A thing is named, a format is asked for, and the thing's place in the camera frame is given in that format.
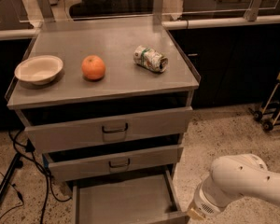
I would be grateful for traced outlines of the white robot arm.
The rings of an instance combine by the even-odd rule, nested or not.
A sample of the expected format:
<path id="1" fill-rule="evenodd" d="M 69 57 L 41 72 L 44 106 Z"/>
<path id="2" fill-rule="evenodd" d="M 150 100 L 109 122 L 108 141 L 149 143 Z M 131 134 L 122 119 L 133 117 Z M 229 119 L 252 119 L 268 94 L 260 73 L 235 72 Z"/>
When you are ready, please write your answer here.
<path id="1" fill-rule="evenodd" d="M 254 154 L 222 156 L 212 162 L 209 176 L 196 188 L 187 215 L 196 220 L 215 217 L 244 196 L 280 207 L 280 173 L 269 171 Z"/>

